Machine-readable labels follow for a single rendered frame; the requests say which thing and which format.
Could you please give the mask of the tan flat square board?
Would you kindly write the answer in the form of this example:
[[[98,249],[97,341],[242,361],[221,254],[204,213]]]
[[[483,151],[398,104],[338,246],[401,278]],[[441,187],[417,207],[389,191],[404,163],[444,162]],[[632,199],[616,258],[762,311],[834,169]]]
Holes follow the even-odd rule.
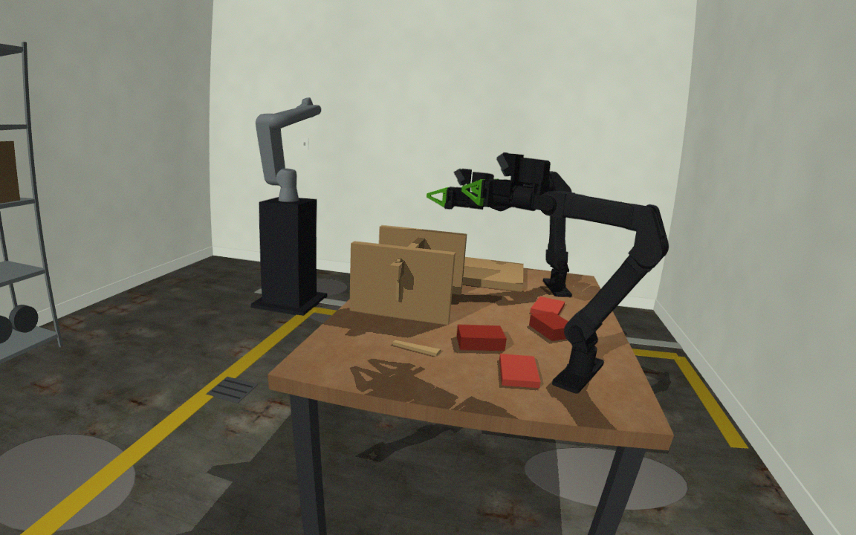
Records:
[[[521,263],[465,257],[463,285],[522,292],[523,268]]]

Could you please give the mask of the tan wooden board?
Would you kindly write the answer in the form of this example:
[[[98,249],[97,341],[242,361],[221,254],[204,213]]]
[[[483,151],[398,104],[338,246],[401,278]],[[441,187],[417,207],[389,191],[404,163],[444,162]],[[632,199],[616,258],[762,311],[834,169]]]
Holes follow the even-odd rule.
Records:
[[[397,259],[404,261],[400,301],[389,278]],[[449,251],[353,241],[350,311],[448,325],[454,265]]]
[[[378,244],[389,244],[389,246],[408,247],[409,244],[413,243],[414,240],[418,238],[425,239],[424,248],[455,253],[454,283],[452,294],[461,295],[464,276],[463,264],[465,259],[467,234],[445,233],[444,231],[424,230],[423,228],[394,226],[380,226],[380,229],[378,230]]]

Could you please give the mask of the tan wooden rail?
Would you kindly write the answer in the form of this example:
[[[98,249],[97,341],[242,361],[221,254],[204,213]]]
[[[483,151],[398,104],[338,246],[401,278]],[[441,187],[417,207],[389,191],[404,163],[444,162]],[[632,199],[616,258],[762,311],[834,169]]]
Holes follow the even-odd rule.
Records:
[[[425,239],[424,238],[418,238],[418,239],[414,240],[413,243],[409,244],[408,247],[424,248],[424,244],[425,244]],[[398,280],[399,278],[402,277],[402,275],[404,275],[404,261],[401,261],[401,263],[395,263],[395,261],[394,261],[394,263],[390,265],[390,277],[389,278]]]

